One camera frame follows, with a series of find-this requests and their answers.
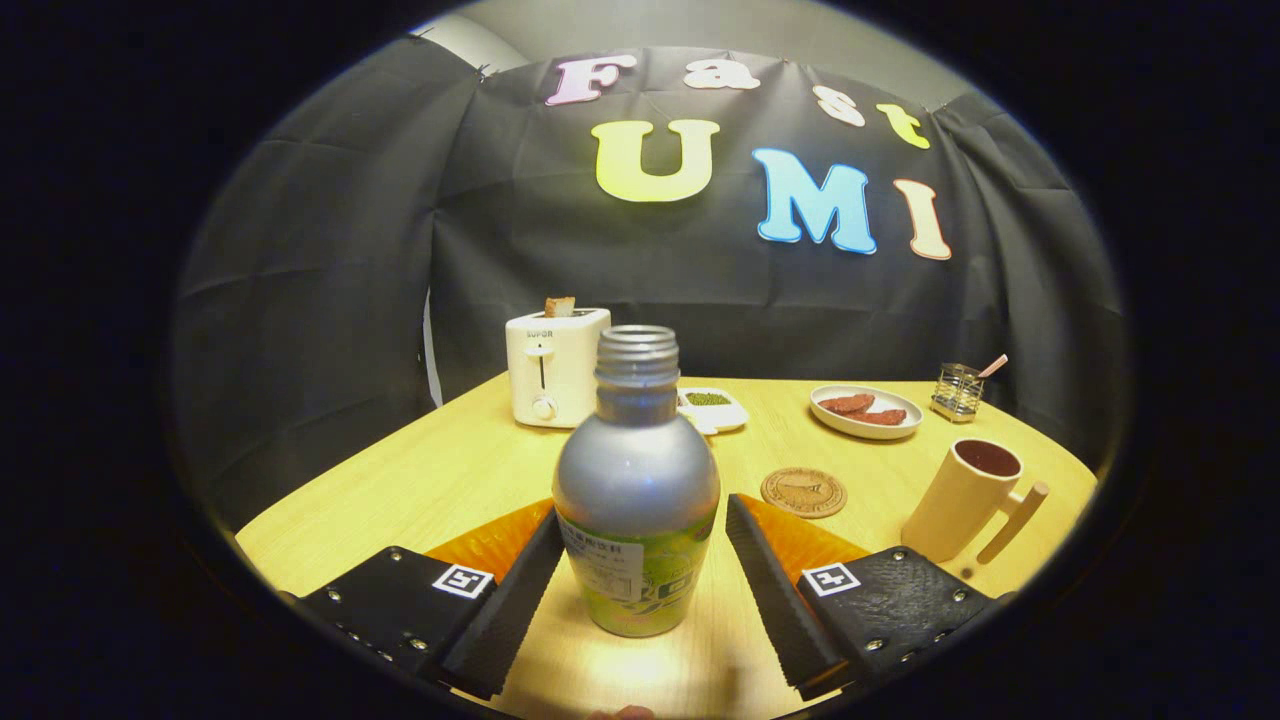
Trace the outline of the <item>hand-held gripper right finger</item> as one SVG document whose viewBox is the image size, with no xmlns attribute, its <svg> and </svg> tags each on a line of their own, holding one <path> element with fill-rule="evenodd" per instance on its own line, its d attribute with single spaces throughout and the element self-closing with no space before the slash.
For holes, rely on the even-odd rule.
<svg viewBox="0 0 1280 720">
<path fill-rule="evenodd" d="M 1011 601 L 909 547 L 868 552 L 746 495 L 728 497 L 726 533 L 783 676 L 804 700 L 882 687 Z"/>
</svg>

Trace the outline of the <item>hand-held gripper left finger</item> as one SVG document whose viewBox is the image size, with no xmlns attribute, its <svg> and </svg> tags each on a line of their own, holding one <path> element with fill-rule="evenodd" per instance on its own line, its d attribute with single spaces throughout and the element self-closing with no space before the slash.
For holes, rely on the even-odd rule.
<svg viewBox="0 0 1280 720">
<path fill-rule="evenodd" d="M 282 597 L 379 665 L 490 700 L 563 550 L 554 502 L 543 498 L 425 553 L 387 546 L 307 594 Z"/>
</svg>

